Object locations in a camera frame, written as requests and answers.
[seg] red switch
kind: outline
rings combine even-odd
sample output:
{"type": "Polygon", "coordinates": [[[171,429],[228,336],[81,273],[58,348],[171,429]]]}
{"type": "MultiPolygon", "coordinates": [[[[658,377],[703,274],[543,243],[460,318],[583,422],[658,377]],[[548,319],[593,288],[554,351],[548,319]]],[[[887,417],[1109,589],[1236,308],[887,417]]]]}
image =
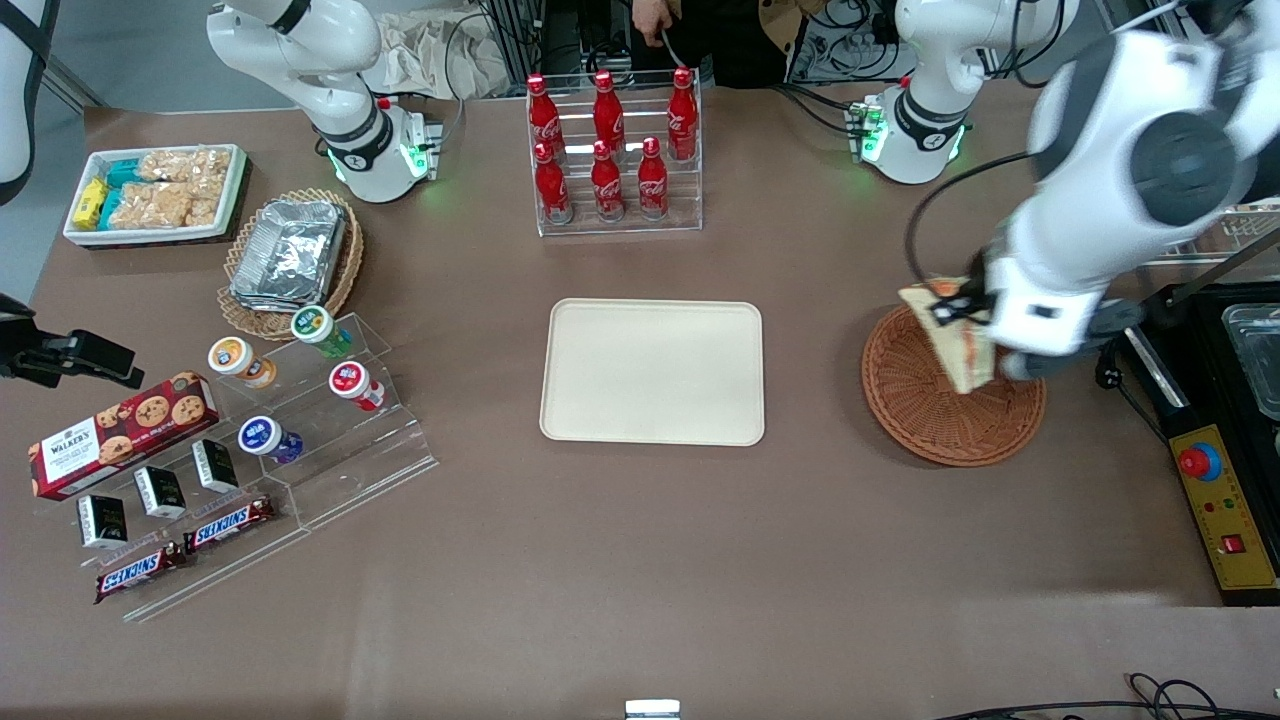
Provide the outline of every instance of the red switch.
{"type": "Polygon", "coordinates": [[[1222,459],[1211,445],[1197,442],[1178,454],[1178,469],[1204,482],[1216,480],[1222,474],[1222,459]]]}
{"type": "Polygon", "coordinates": [[[1226,555],[1244,552],[1244,538],[1240,536],[1222,536],[1222,552],[1226,555]]]}

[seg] white robotic arm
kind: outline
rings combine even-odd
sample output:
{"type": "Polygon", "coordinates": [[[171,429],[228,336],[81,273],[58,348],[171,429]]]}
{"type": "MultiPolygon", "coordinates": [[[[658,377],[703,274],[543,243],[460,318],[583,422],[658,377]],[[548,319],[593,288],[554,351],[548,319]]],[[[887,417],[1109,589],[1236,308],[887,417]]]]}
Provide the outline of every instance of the white robotic arm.
{"type": "Polygon", "coordinates": [[[1229,205],[1280,192],[1280,0],[1236,13],[1204,42],[1108,36],[1044,90],[1029,132],[1036,195],[934,309],[942,322],[991,309],[986,332],[1018,351],[1006,374],[1047,374],[1140,322],[1102,300],[1117,275],[1229,205]]]}
{"type": "Polygon", "coordinates": [[[910,85],[868,99],[883,113],[863,160],[902,183],[938,177],[988,77],[978,50],[1014,53],[1043,42],[1070,27],[1078,9],[1079,0],[900,0],[897,32],[918,60],[910,85]]]}
{"type": "Polygon", "coordinates": [[[357,73],[378,60],[378,23],[355,0],[233,0],[207,19],[214,53],[270,85],[311,118],[338,177],[369,202],[428,174],[422,115],[383,110],[357,73]]]}
{"type": "Polygon", "coordinates": [[[58,0],[0,0],[0,205],[27,184],[36,94],[58,0]]]}

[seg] walkers cookie box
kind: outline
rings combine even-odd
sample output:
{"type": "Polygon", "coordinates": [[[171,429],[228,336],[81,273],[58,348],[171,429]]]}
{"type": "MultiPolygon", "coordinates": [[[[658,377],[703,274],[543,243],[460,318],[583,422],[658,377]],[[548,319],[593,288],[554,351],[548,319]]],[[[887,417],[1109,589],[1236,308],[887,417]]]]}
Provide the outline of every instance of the walkers cookie box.
{"type": "Polygon", "coordinates": [[[178,373],[27,450],[36,497],[67,500],[218,421],[209,383],[178,373]]]}

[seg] black box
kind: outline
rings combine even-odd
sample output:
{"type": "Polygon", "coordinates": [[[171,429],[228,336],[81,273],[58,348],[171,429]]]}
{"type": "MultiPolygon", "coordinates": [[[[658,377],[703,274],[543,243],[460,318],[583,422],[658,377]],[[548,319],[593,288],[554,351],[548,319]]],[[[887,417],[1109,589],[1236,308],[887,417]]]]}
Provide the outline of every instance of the black box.
{"type": "Polygon", "coordinates": [[[182,497],[178,475],[160,468],[140,468],[133,473],[133,484],[138,487],[142,510],[152,518],[182,518],[187,511],[187,501],[182,497]]]}
{"type": "Polygon", "coordinates": [[[232,492],[239,487],[236,482],[236,465],[232,464],[232,454],[225,445],[197,439],[191,446],[191,454],[196,459],[201,486],[214,492],[232,492]]]}
{"type": "Polygon", "coordinates": [[[129,542],[124,529],[124,501],[118,497],[87,495],[76,501],[84,547],[115,550],[129,542]]]}

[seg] white tray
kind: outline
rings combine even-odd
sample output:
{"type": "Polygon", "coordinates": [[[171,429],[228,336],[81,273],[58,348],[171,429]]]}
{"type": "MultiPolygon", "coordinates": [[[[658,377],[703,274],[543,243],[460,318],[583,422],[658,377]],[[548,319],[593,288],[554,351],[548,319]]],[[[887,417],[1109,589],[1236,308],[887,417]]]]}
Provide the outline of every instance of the white tray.
{"type": "Polygon", "coordinates": [[[84,161],[84,170],[81,173],[79,184],[76,186],[76,195],[72,196],[70,209],[67,210],[67,220],[63,223],[63,234],[67,240],[82,247],[120,247],[129,245],[165,245],[172,242],[189,242],[206,237],[218,237],[227,232],[227,225],[232,222],[236,210],[236,197],[239,195],[241,181],[244,178],[244,151],[237,145],[184,145],[174,147],[140,147],[134,150],[102,150],[92,152],[84,161]],[[76,205],[79,204],[81,195],[88,187],[93,176],[106,176],[106,169],[116,160],[132,160],[142,158],[152,150],[180,150],[193,152],[201,147],[216,147],[230,152],[230,164],[227,167],[227,182],[223,183],[223,195],[218,199],[218,214],[214,215],[211,225],[192,225],[169,229],[137,229],[137,231],[82,231],[72,224],[72,215],[76,205]]]}
{"type": "Polygon", "coordinates": [[[760,311],[748,302],[561,300],[539,424],[561,441],[755,445],[764,437],[760,311]]]}

